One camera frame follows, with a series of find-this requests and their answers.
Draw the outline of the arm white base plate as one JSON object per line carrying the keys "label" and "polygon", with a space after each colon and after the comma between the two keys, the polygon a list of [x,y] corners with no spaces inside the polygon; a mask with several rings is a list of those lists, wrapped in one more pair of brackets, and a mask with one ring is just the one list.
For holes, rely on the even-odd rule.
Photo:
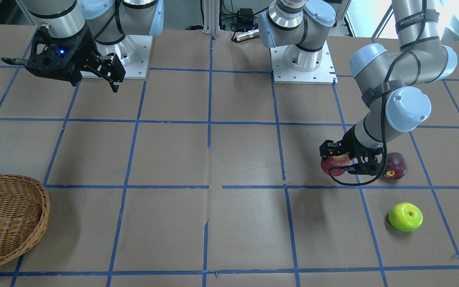
{"label": "arm white base plate", "polygon": [[275,83],[318,84],[337,83],[337,76],[328,43],[319,51],[303,51],[296,45],[270,48]]}
{"label": "arm white base plate", "polygon": [[151,57],[154,37],[147,35],[126,35],[119,43],[104,45],[97,43],[98,51],[103,54],[116,53],[126,71],[125,80],[145,80]]}

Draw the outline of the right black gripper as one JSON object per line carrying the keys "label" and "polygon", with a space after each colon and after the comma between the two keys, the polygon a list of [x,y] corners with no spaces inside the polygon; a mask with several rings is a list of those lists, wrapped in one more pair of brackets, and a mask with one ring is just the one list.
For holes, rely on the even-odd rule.
{"label": "right black gripper", "polygon": [[88,26],[67,38],[54,38],[46,26],[38,28],[31,42],[29,59],[2,57],[9,65],[26,67],[31,74],[76,86],[82,80],[82,71],[93,73],[109,82],[113,93],[118,93],[126,71],[115,53],[101,54]]}

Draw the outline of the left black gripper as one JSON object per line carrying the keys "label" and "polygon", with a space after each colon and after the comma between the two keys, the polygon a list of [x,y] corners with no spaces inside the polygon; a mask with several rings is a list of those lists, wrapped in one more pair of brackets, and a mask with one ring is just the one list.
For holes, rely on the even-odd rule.
{"label": "left black gripper", "polygon": [[320,146],[321,160],[326,160],[332,156],[348,154],[349,165],[344,167],[332,167],[333,169],[344,169],[352,175],[381,175],[384,172],[384,164],[378,161],[378,155],[382,155],[382,147],[369,148],[362,145],[355,135],[355,129],[349,129],[341,140],[334,142],[332,140],[324,141]]}

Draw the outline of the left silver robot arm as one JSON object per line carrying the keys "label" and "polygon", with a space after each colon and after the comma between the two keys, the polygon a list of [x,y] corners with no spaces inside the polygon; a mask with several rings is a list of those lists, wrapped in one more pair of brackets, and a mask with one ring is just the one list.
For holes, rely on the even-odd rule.
{"label": "left silver robot arm", "polygon": [[[394,0],[392,8],[400,51],[388,53],[373,43],[350,58],[369,112],[341,140],[320,146],[330,176],[384,174],[387,144],[430,116],[430,100],[415,84],[442,80],[457,66],[455,51],[441,44],[432,0]],[[314,70],[335,16],[334,8],[322,0],[275,0],[258,16],[261,42],[267,48],[286,47],[284,60],[292,69]]]}

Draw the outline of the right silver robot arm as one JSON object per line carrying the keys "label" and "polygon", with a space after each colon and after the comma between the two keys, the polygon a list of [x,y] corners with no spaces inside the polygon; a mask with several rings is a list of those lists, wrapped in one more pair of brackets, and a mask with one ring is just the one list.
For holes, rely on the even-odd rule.
{"label": "right silver robot arm", "polygon": [[28,59],[2,58],[37,77],[77,86],[84,76],[117,92],[126,79],[144,79],[151,42],[162,33],[162,0],[24,0],[39,24]]}

